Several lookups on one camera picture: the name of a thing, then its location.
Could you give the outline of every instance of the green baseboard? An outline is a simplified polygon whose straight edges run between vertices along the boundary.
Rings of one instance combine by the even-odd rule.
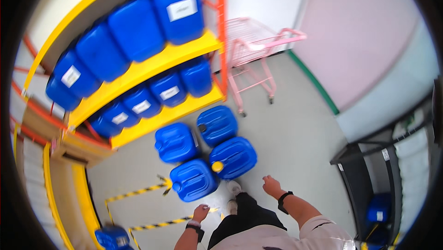
[[[335,106],[332,99],[329,97],[326,90],[322,87],[320,82],[315,78],[315,76],[309,71],[309,69],[306,67],[306,65],[292,52],[292,50],[287,50],[287,54],[291,57],[291,59],[300,67],[300,69],[306,74],[306,76],[311,80],[311,82],[314,84],[314,86],[317,88],[318,92],[321,94],[323,99],[325,99],[326,103],[328,104],[329,108],[332,110],[332,112],[337,115],[340,112],[338,111],[337,107]]]

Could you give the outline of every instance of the sneaker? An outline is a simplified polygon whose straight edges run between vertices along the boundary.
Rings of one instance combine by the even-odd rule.
[[[226,183],[226,188],[228,188],[228,191],[232,193],[234,196],[237,196],[240,192],[243,192],[241,190],[241,186],[236,181],[229,181]]]
[[[233,215],[233,214],[236,215],[237,214],[237,208],[238,208],[238,205],[237,205],[237,202],[235,200],[229,200],[228,201],[227,209],[228,209],[228,213],[230,215]]]

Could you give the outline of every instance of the person's left hand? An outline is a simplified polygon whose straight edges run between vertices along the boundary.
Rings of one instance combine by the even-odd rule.
[[[200,206],[195,208],[192,220],[201,223],[208,215],[208,212],[209,212],[209,206],[206,204],[200,204]]]

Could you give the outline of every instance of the black watch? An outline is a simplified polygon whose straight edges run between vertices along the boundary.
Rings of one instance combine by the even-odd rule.
[[[203,235],[205,234],[205,231],[203,231],[200,227],[198,227],[196,225],[191,225],[191,224],[186,225],[185,230],[187,228],[194,229],[196,231],[196,233],[198,234],[198,242],[202,242],[202,238],[203,238]]]
[[[283,194],[282,196],[280,196],[280,198],[278,199],[278,209],[281,210],[282,212],[284,212],[285,214],[289,214],[287,212],[287,210],[283,207],[283,199],[285,199],[286,196],[288,195],[294,195],[294,193],[292,192],[286,192],[285,194]]]

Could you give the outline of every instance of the pink shopping cart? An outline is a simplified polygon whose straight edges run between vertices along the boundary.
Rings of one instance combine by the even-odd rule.
[[[272,49],[276,46],[306,39],[306,34],[290,28],[283,28],[277,34],[268,26],[249,17],[241,17],[228,20],[227,22],[227,54],[228,54],[228,80],[229,88],[233,94],[238,113],[246,117],[243,110],[243,101],[240,92],[258,84],[262,85],[269,93],[269,103],[274,103],[274,93],[276,84],[274,78],[266,64],[266,57],[272,54]],[[254,72],[249,62],[260,59],[264,78]],[[234,77],[246,73],[247,78],[252,83],[250,86],[239,89]]]

